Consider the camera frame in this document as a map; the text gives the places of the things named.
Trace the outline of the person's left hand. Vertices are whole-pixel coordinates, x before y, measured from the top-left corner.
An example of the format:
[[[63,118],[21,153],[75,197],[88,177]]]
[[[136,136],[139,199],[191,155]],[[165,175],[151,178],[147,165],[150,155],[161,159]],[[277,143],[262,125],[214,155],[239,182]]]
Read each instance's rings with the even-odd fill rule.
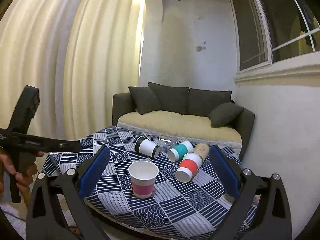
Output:
[[[15,166],[10,154],[1,147],[1,193],[6,202],[20,203],[21,195],[29,192],[33,183],[33,175],[37,174],[37,157],[44,152],[23,152],[23,160]]]

